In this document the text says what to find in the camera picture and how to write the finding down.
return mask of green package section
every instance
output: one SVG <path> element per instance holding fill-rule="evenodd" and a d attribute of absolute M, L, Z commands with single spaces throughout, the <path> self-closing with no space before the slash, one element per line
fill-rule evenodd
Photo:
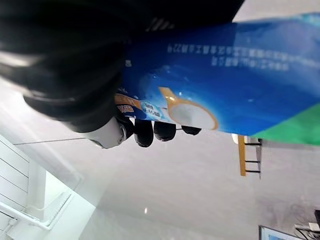
<path fill-rule="evenodd" d="M 320 103 L 252 137 L 291 144 L 320 145 Z"/>

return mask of white powder graphic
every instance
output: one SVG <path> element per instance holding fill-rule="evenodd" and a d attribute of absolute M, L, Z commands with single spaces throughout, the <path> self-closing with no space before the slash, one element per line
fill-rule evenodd
<path fill-rule="evenodd" d="M 170 116 L 180 125 L 201 129 L 214 129 L 215 121 L 203 108 L 191 104 L 180 103 L 170 108 Z"/>

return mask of blue package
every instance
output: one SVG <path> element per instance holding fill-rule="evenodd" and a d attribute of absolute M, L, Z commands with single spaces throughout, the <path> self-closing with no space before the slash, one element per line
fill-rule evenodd
<path fill-rule="evenodd" d="M 125 116 L 320 145 L 320 14 L 148 32 L 126 50 Z"/>

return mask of person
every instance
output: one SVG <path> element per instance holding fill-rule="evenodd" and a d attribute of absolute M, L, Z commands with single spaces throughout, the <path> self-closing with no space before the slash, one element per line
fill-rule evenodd
<path fill-rule="evenodd" d="M 18 86 L 30 107 L 104 148 L 117 146 L 132 134 L 141 147 L 150 146 L 154 134 L 169 141 L 176 133 L 174 124 L 152 126 L 136 119 L 133 125 L 115 106 L 124 65 L 123 42 L 145 31 L 230 22 L 242 3 L 2 0 L 0 75 Z M 115 130 L 119 126 L 123 132 Z M 189 126 L 182 129 L 191 135 L 200 132 Z"/>

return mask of wooden post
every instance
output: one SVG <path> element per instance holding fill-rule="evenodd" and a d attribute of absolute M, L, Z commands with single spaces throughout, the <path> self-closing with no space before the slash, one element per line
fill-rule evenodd
<path fill-rule="evenodd" d="M 238 135 L 238 150 L 239 150 L 239 163 L 240 163 L 240 175 L 246 176 L 246 145 L 245 137 Z"/>

